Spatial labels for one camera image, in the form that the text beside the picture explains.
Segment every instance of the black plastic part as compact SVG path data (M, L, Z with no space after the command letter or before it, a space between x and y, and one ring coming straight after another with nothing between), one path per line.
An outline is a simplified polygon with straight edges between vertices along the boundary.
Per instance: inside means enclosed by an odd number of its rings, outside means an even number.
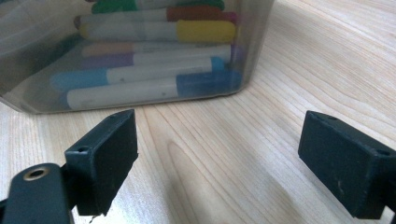
M134 111L107 117L64 155L69 204L82 216L106 214L137 159Z
M4 213L6 212L7 200L0 202L0 224L3 223Z
M61 168L43 163L14 176L3 223L70 224Z
M350 215L380 219L396 176L394 150L340 119L308 111L298 152Z

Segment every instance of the marker cap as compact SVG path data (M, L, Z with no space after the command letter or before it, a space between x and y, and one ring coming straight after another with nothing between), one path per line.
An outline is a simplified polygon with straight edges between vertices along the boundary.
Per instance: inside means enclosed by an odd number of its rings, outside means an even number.
M112 68L132 65L134 65L134 54L124 53L86 58L82 61L81 68Z
M199 0L194 2L187 3L178 3L178 6L212 6L218 7L220 10L224 10L224 2L223 0Z
M236 28L230 21L178 21L181 42L232 43Z
M182 98L210 97L240 89L242 75L236 71L219 71L177 77L177 93Z
M106 69L64 72L52 76L49 84L56 91L105 86L108 84Z
M222 17L221 10L211 6L169 7L166 10L168 21L219 21Z
M99 0L91 8L92 14L136 10L137 6L134 0Z

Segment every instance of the wood grain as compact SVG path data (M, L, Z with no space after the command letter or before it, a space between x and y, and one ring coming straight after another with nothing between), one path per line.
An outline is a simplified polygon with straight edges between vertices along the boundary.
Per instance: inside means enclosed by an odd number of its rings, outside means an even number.
M396 1L276 1L241 92L135 107L139 159L93 223L389 223L388 209L353 219L297 148L306 110L396 148L395 28ZM32 116L0 105L0 196L22 169L63 164L66 148L123 109Z

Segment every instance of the white marker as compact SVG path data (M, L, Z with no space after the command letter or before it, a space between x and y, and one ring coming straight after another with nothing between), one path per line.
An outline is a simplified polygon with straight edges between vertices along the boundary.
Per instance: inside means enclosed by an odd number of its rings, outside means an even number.
M182 74L187 75L222 70L224 70L224 62L222 59L207 57L172 63L154 63L110 69L64 72L51 77L50 85L57 91L70 91L95 86L114 85L148 79L175 77Z
M74 110L148 104L230 94L238 91L241 83L242 76L235 71L180 75L73 90L62 101Z

